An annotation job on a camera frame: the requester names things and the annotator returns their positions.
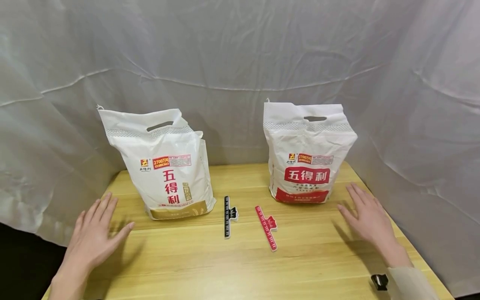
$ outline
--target flour bag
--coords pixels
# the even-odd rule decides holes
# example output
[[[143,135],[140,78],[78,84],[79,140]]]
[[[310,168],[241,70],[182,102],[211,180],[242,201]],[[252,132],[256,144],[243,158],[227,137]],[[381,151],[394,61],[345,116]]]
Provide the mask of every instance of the flour bag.
[[[203,133],[194,132],[179,109],[143,115],[98,112],[150,218],[198,216],[213,209],[216,200]]]
[[[341,104],[264,104],[270,192],[279,202],[324,203],[357,134]]]

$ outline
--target gold label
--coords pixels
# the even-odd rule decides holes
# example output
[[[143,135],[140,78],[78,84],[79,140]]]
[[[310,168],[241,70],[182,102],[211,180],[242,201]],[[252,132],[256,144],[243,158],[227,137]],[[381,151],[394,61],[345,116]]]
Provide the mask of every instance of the gold label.
[[[190,201],[192,199],[192,193],[190,193],[190,187],[188,182],[183,183],[183,193],[185,194],[185,200]]]
[[[150,209],[150,213],[155,219],[158,220],[170,220],[185,218],[188,216],[199,216],[207,213],[207,203],[205,201],[200,201],[182,209]]]

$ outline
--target bag handle hole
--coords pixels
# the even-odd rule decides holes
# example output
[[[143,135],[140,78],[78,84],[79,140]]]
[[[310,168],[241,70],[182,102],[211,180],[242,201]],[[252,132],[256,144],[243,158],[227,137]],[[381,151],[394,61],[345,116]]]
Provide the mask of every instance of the bag handle hole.
[[[309,117],[305,117],[304,119],[307,120],[308,122],[318,122],[318,121],[325,121],[327,117],[309,116]]]
[[[173,122],[172,121],[167,121],[167,122],[163,122],[161,124],[154,125],[152,127],[148,127],[147,132],[151,132],[152,130],[162,128],[162,127],[165,127],[165,126],[169,126],[169,125],[173,125]]]

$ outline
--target white curtain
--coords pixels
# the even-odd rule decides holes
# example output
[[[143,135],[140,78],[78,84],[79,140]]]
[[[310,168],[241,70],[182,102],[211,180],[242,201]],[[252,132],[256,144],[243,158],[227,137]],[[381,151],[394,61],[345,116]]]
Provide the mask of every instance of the white curtain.
[[[263,102],[342,103],[348,161],[455,296],[480,291],[480,3],[0,0],[0,221],[65,245],[124,164],[97,104],[180,108],[265,162]]]

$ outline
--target dark floor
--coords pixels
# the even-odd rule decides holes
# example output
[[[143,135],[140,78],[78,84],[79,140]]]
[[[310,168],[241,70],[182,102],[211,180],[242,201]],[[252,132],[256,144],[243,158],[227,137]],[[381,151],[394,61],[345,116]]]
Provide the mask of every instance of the dark floor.
[[[0,223],[0,299],[39,300],[61,264],[65,248]],[[457,300],[480,300],[480,294]]]

